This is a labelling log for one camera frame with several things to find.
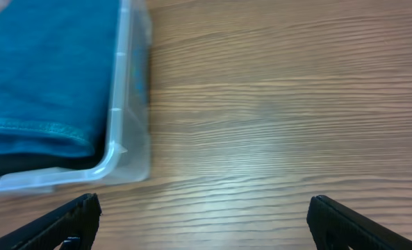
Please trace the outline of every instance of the storage bin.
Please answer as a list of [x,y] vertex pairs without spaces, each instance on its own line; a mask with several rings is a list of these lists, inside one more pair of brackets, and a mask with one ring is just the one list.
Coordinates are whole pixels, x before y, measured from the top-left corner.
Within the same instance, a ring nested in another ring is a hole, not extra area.
[[65,183],[141,181],[150,170],[147,112],[147,56],[151,20],[144,0],[121,0],[105,153],[91,168],[50,167],[0,177],[0,192],[43,193]]

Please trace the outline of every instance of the blue towel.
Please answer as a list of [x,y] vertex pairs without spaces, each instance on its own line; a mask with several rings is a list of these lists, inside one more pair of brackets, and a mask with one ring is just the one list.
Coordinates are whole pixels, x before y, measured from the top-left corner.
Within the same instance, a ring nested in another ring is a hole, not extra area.
[[13,0],[0,14],[0,154],[94,154],[119,0]]

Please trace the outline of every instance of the plastic bin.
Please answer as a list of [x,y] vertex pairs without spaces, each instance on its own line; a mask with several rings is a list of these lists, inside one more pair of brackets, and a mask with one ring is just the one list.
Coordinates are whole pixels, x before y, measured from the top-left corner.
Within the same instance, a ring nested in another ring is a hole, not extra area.
[[52,192],[54,185],[141,181],[150,170],[147,112],[147,56],[151,20],[144,0],[121,0],[115,67],[110,91],[105,153],[91,169],[64,167],[17,172],[0,177],[0,192]]

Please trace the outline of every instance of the black object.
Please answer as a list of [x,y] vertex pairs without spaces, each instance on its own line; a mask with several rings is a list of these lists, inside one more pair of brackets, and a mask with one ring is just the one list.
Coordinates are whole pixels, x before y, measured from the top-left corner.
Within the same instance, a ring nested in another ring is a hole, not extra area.
[[318,250],[412,250],[412,241],[324,195],[311,199],[306,220]]
[[0,238],[0,250],[91,249],[101,206],[96,194],[84,194]]

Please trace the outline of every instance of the brown wood grain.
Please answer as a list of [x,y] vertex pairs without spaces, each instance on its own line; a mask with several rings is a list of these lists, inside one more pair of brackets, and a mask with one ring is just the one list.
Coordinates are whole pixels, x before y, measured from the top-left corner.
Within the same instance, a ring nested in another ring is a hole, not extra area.
[[0,236],[85,192],[94,249],[315,249],[326,194],[412,240],[412,0],[149,0],[151,179],[0,197]]

